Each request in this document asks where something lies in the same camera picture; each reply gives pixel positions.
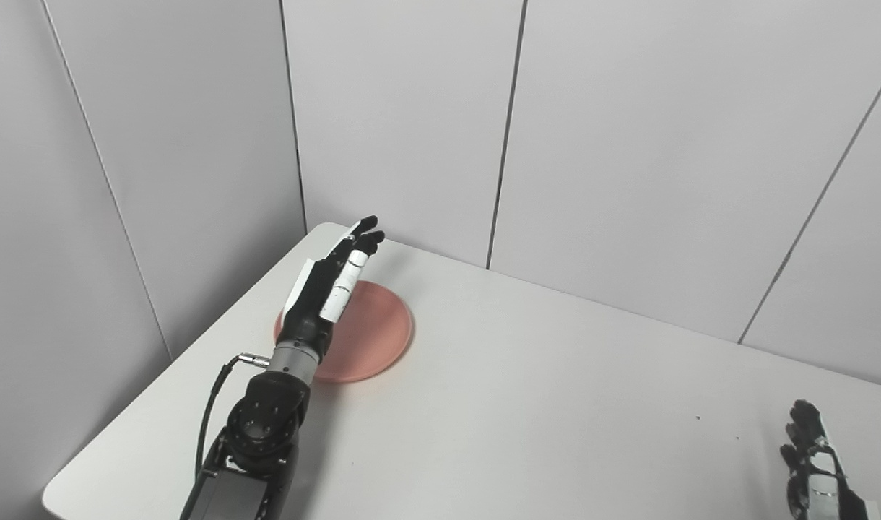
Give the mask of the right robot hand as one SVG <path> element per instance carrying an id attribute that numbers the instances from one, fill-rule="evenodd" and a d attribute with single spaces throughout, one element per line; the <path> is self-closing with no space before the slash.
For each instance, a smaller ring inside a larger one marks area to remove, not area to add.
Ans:
<path id="1" fill-rule="evenodd" d="M 788 444 L 780 454 L 789 469 L 786 500 L 794 519 L 880 519 L 875 501 L 850 486 L 823 416 L 807 399 L 797 399 L 784 429 Z"/>

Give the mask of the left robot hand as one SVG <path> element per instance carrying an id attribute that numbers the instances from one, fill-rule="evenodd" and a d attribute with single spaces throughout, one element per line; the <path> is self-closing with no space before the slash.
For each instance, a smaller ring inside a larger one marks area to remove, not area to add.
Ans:
<path id="1" fill-rule="evenodd" d="M 307 260 L 283 306 L 275 345 L 311 349 L 319 359 L 331 346 L 339 321 L 368 260 L 386 234 L 378 217 L 367 216 L 346 230 L 327 256 Z"/>

